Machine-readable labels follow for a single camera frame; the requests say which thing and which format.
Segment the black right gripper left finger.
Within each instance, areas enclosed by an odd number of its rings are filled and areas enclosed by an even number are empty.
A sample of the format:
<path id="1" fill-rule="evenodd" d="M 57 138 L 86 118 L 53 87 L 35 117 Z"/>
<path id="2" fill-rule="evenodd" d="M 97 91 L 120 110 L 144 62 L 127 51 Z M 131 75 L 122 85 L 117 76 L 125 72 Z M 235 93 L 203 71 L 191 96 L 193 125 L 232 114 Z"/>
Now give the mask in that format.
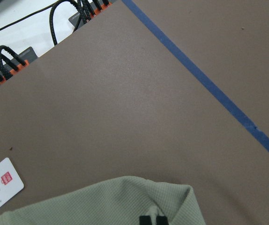
<path id="1" fill-rule="evenodd" d="M 140 216 L 139 225 L 150 225 L 150 216 Z"/>

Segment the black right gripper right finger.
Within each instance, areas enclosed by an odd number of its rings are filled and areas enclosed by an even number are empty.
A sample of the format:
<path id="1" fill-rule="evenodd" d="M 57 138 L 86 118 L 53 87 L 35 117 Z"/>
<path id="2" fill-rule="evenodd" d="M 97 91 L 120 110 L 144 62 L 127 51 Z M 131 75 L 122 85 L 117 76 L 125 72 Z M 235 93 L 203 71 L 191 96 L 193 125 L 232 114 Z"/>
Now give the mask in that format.
<path id="1" fill-rule="evenodd" d="M 157 216 L 156 225 L 168 225 L 168 218 L 166 216 Z"/>

